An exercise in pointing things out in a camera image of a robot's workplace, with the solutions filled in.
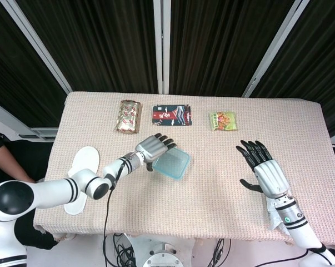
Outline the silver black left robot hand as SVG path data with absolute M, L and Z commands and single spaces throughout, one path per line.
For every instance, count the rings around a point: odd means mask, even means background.
M 171 150 L 176 146 L 177 144 L 173 139 L 168 138 L 167 135 L 157 133 L 141 141 L 136 146 L 135 150 L 143 154 L 143 162 L 146 164 L 146 169 L 152 172 L 153 162 L 168 150 Z

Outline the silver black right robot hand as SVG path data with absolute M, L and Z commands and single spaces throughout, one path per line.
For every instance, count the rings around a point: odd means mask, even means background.
M 259 141 L 241 141 L 236 149 L 244 157 L 251 168 L 258 184 L 252 185 L 246 180 L 240 182 L 246 188 L 265 194 L 269 199 L 278 199 L 287 195 L 290 190 L 289 182 L 279 163 L 271 156 L 268 149 Z

